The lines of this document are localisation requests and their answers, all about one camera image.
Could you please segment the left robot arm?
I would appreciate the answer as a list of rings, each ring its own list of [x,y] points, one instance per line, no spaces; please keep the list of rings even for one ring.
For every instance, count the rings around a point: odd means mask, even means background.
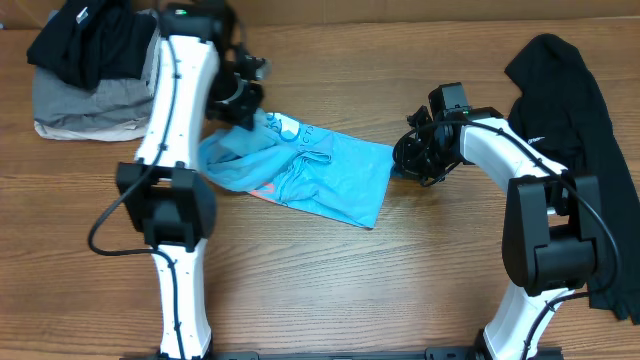
[[[159,15],[160,64],[148,129],[116,186],[142,253],[153,258],[163,335],[158,359],[210,359],[213,333],[204,299],[204,255],[216,216],[213,190],[198,170],[204,122],[250,130],[270,71],[233,40],[240,26],[224,1],[169,3]]]

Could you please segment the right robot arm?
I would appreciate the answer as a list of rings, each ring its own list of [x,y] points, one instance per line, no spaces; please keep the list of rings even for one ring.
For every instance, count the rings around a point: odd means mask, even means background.
[[[543,156],[494,108],[472,107],[461,83],[434,89],[407,122],[392,153],[396,174],[430,187],[461,164],[475,165],[506,195],[501,254],[510,283],[501,304],[473,344],[431,347],[426,359],[563,358],[539,341],[563,303],[585,297],[613,241],[597,178]]]

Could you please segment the light blue t-shirt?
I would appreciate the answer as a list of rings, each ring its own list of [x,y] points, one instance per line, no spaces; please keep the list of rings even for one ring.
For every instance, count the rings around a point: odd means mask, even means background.
[[[234,126],[202,140],[198,165],[226,190],[373,228],[393,159],[389,145],[259,109],[252,130]]]

